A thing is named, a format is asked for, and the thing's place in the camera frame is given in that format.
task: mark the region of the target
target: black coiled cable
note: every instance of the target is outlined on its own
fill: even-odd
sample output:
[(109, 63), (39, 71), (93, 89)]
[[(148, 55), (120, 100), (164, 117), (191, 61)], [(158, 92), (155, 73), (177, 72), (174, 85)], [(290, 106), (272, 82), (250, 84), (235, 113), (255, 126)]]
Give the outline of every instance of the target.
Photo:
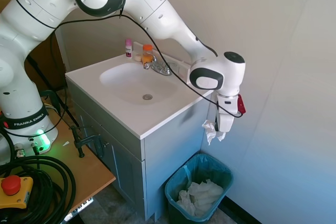
[[(0, 177), (7, 177), (11, 171), (20, 168), (19, 177), (31, 177), (34, 181), (31, 197), (26, 209), (0, 209), (0, 222), (11, 224), (60, 224), (74, 203), (76, 182), (71, 170), (60, 160), (49, 156), (30, 156), (15, 159), (13, 142), (8, 134), (0, 128), (0, 133), (10, 146), (10, 162), (0, 166)], [(49, 166), (58, 171), (63, 179), (63, 189), (54, 183), (50, 176), (35, 165)], [(66, 204), (69, 180), (71, 195)]]

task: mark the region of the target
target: floor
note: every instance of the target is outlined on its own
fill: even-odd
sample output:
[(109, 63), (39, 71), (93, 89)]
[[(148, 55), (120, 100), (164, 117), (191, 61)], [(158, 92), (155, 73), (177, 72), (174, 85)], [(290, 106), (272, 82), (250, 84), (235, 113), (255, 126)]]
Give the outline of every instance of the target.
[[(64, 90), (57, 92), (64, 101)], [(76, 117), (70, 94), (67, 92), (67, 106), (71, 114)], [(64, 116), (64, 121), (69, 125), (74, 125), (68, 115)], [(88, 206), (80, 216), (85, 224), (151, 224), (153, 220), (145, 222), (137, 212), (129, 206), (123, 197), (110, 185), (96, 194), (95, 201)], [(157, 224), (169, 224), (167, 214), (162, 216)], [(217, 209), (208, 224), (236, 224), (228, 215)]]

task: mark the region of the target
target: teal trash can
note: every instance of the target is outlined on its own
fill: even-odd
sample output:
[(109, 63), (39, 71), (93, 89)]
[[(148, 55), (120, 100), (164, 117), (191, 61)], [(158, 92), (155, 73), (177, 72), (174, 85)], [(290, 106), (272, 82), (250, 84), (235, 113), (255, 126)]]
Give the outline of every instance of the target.
[[(206, 182), (206, 179), (210, 179), (221, 186), (224, 192), (204, 216), (191, 216), (176, 203), (179, 200), (179, 192), (187, 190), (191, 182), (200, 184), (201, 182)], [(177, 170), (165, 186), (164, 192), (169, 203), (170, 224), (207, 223), (232, 183), (233, 175), (227, 166), (206, 154), (193, 156), (184, 166)]]

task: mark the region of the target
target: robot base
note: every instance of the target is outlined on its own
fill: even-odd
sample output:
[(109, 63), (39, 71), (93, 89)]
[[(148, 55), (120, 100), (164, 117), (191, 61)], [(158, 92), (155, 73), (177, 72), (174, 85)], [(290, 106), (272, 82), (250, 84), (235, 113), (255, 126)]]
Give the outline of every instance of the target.
[[(10, 133), (17, 135), (39, 135), (47, 132), (54, 127), (53, 123), (46, 116), (42, 121), (21, 129), (21, 130), (7, 130)], [(33, 145), (37, 146), (40, 154), (46, 153), (50, 150), (52, 143), (55, 141), (58, 135), (58, 130), (56, 128), (51, 131), (37, 137), (20, 137), (9, 135), (10, 139), (15, 145), (21, 144), (25, 151), (26, 156), (34, 156)], [(10, 150), (6, 139), (0, 135), (0, 165), (8, 163), (10, 160)]]

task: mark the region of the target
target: sink drain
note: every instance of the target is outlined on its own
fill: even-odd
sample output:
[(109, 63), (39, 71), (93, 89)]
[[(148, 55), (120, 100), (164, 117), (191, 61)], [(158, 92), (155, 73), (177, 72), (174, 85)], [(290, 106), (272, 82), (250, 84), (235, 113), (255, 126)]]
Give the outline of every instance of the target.
[(143, 97), (142, 97), (143, 100), (152, 100), (153, 99), (153, 96), (151, 94), (145, 94)]

